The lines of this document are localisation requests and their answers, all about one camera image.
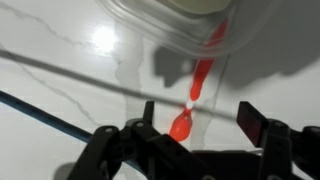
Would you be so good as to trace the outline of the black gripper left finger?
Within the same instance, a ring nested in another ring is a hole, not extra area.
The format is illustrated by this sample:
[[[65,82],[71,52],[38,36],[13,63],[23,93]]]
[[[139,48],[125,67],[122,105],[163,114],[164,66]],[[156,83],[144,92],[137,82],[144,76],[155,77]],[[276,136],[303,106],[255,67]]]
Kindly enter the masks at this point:
[[[67,180],[113,180],[126,162],[147,180],[214,180],[208,165],[167,134],[153,127],[154,103],[123,129],[98,128]]]

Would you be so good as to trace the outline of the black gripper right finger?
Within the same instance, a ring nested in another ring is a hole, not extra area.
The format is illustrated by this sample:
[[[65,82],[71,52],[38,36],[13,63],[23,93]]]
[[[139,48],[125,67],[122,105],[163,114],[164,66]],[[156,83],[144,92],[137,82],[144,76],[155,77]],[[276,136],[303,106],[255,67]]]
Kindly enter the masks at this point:
[[[251,143],[263,150],[260,180],[301,180],[293,173],[292,164],[320,180],[319,126],[291,129],[280,120],[266,118],[247,101],[239,103],[236,122]]]

